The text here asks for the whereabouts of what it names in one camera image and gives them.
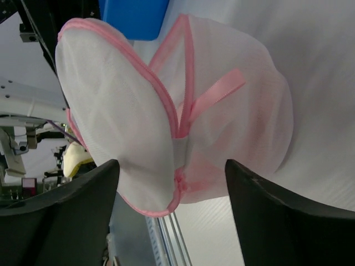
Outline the white mesh laundry bag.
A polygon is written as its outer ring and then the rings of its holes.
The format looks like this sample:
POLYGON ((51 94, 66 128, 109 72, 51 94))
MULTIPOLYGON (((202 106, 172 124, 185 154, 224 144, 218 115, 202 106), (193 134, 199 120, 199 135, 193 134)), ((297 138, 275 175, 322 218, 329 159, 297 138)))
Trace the white mesh laundry bag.
POLYGON ((291 142, 291 92, 268 50, 211 19, 180 15, 146 64, 108 23, 73 18, 55 64, 70 127, 97 165, 118 160, 117 190, 145 216, 225 196, 229 159, 275 173, 291 142))

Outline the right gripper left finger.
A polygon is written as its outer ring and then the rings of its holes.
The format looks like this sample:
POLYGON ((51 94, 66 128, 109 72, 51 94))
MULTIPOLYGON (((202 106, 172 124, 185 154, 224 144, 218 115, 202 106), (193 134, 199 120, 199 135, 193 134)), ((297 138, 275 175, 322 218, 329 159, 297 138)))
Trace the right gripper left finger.
POLYGON ((110 160, 1 208, 1 265, 101 265, 119 173, 110 160))

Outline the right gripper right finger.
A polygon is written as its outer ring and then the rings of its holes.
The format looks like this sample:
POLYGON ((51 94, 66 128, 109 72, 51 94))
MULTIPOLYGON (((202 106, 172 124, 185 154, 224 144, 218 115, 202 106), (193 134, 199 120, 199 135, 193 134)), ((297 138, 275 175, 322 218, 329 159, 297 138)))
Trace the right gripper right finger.
POLYGON ((354 265, 354 212, 298 195, 235 160, 227 189, 245 265, 354 265))

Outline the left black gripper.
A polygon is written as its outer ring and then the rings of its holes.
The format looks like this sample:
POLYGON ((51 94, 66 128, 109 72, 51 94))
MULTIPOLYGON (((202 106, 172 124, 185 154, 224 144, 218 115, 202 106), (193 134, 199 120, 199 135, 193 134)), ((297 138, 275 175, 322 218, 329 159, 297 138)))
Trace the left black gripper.
POLYGON ((53 71, 57 36, 72 18, 100 18, 99 0, 1 1, 1 23, 18 13, 19 35, 24 43, 38 42, 53 71))

